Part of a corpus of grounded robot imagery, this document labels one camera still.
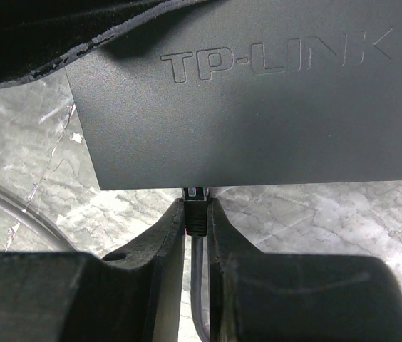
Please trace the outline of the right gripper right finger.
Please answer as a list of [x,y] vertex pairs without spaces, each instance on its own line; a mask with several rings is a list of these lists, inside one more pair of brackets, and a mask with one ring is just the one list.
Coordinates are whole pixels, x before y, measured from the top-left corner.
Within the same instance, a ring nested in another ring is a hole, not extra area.
[[402,292],[372,256],[271,254],[207,208],[213,341],[402,341]]

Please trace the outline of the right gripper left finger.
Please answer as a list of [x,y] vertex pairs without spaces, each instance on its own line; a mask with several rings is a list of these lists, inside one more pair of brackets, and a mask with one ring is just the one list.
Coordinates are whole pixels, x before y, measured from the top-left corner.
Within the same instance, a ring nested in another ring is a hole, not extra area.
[[98,258],[0,252],[0,341],[176,341],[184,205]]

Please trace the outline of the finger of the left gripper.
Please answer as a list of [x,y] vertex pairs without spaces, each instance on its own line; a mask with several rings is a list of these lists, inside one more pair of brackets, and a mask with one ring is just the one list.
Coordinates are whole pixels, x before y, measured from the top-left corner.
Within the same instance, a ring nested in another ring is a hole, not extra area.
[[211,1],[0,1],[0,86],[48,76],[96,49],[141,56]]

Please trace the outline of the black network switch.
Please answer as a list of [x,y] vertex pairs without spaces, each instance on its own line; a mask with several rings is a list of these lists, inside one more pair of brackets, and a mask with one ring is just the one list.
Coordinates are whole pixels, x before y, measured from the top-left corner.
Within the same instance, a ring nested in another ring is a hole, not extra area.
[[207,1],[66,73],[102,190],[402,180],[402,1]]

